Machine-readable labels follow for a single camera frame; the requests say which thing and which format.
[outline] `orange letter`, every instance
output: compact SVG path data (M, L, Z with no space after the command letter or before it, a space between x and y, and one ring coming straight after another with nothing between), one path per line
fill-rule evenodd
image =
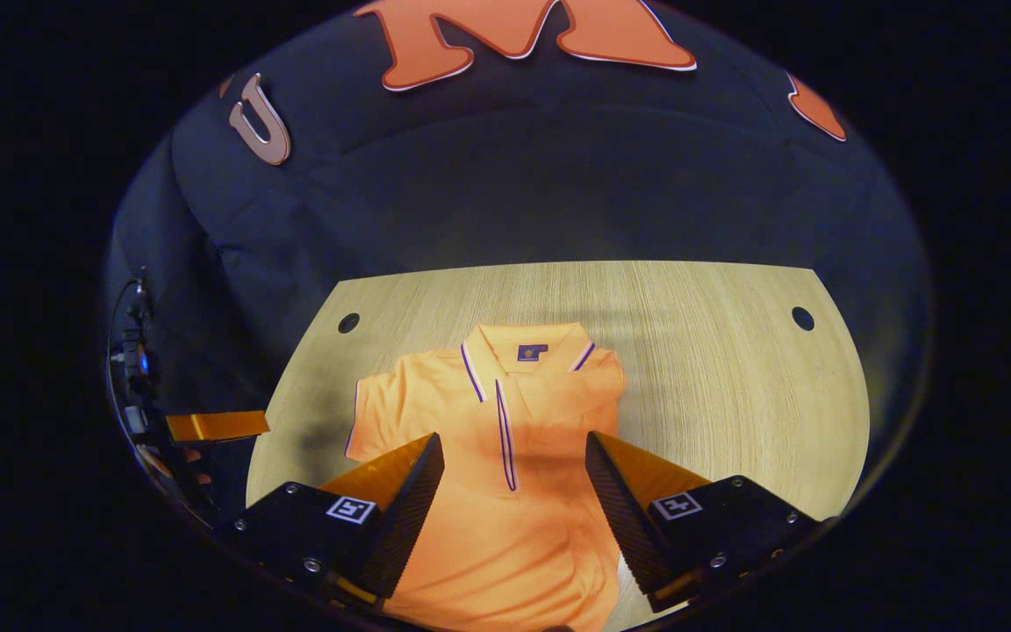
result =
M249 83L244 85L241 91L242 101L237 101L229 112L228 123L241 133L241 139L249 145L249 149L256 153L260 160L267 164L282 164L291 156L291 139L288 137L288 128L284 127L280 115L276 108L272 107L264 91L260 89L260 73L252 76ZM244 103L249 101L256 115L264 121L264 127L268 128L268 140L263 140L253 129L249 117L244 115Z
M841 126L837 116L834 116L834 109L829 107L829 103L826 103L825 99L818 96L817 92L807 88L806 84L795 79L790 73L787 73L787 77L790 77L791 85L795 87L795 91L790 93L790 104L795 106L795 111L818 129L829 133L841 143L845 142L847 139L845 128Z
M463 72L474 52L450 47L439 32L441 17L477 36L511 60L528 57L557 0L377 0L355 16L376 13L392 53L381 84L394 91L416 88ZM697 60L673 43L641 0L564 0L570 28L556 39L562 51L585 60L693 70Z

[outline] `orange polo shirt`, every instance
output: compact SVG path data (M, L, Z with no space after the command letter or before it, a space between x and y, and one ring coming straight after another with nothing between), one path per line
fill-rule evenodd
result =
M598 631L619 548L584 470L618 436L622 367L578 323L478 325L460 349L401 357L357 383L346 456L432 432L446 469L386 615L434 629Z

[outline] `dark background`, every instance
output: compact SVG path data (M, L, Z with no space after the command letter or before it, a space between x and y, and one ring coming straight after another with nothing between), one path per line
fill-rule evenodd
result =
M1011 629L1011 4L673 3L868 137L919 219L932 387L875 491L704 629ZM97 371L110 220L174 121L348 3L0 9L0 628L321 622L183 528Z

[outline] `wooden table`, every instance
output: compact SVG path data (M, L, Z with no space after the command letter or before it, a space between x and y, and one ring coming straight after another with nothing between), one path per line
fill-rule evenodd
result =
M800 327L795 307L814 322ZM338 325L349 313L351 332ZM439 269L339 283L298 343L256 441L248 505L319 485L343 456L354 384L398 356L457 349L477 324L578 322L627 377L619 436L718 480L746 475L815 520L860 476L868 399L845 323L810 269L599 261ZM607 629L656 619L625 563Z

